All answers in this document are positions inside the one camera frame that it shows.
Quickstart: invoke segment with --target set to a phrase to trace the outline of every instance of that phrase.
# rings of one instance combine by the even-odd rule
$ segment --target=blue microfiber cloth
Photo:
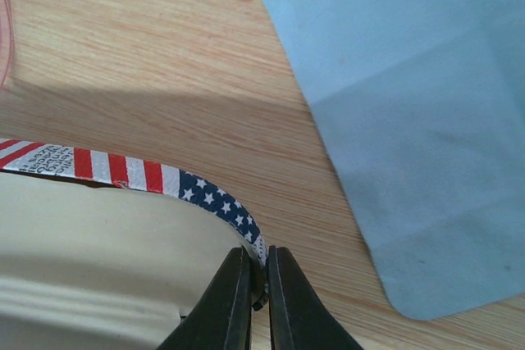
[[[263,0],[386,295],[525,292],[525,0]]]

